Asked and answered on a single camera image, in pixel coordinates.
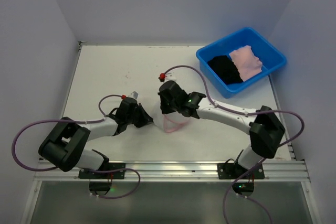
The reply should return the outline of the white mesh laundry bag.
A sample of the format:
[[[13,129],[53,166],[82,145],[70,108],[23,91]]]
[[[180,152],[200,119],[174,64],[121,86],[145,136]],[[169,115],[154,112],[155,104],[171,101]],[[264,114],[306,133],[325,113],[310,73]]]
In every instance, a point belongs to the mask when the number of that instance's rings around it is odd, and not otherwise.
[[[152,110],[154,125],[160,128],[165,133],[175,132],[184,127],[189,121],[189,118],[184,117],[178,112],[163,114],[158,101]]]

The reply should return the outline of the black bra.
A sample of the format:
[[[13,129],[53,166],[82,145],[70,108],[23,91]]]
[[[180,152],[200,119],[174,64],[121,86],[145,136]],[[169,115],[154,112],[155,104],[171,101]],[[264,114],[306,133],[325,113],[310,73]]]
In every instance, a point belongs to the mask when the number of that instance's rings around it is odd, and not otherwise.
[[[207,64],[226,85],[243,82],[237,67],[226,55],[216,56]]]

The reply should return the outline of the pink bra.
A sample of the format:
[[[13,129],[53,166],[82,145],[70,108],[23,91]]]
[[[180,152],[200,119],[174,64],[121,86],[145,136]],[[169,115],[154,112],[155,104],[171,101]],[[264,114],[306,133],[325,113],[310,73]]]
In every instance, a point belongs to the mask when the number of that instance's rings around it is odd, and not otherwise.
[[[229,56],[237,67],[243,82],[262,72],[263,63],[254,55],[251,46],[249,45],[230,52]]]

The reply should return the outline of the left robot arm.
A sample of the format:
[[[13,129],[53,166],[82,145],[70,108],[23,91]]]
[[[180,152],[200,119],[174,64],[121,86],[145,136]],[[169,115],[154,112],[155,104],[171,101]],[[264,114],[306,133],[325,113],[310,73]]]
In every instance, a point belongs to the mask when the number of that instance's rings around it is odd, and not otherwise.
[[[62,118],[42,142],[38,154],[63,172],[76,167],[106,174],[109,158],[98,151],[86,149],[86,143],[102,137],[117,136],[129,125],[141,128],[152,123],[153,118],[142,104],[132,97],[125,97],[118,108],[97,123],[79,123],[68,117]]]

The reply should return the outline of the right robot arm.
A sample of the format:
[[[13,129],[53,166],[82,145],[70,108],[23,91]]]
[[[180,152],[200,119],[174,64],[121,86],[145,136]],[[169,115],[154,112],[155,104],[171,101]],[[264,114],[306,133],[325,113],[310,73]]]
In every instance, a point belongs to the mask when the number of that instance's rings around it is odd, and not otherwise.
[[[251,169],[263,158],[273,159],[285,134],[285,128],[273,110],[262,106],[259,110],[245,109],[210,101],[199,92],[187,93],[175,81],[169,80],[159,87],[160,109],[163,114],[177,112],[185,118],[210,120],[234,127],[250,137],[250,144],[242,150],[236,164]]]

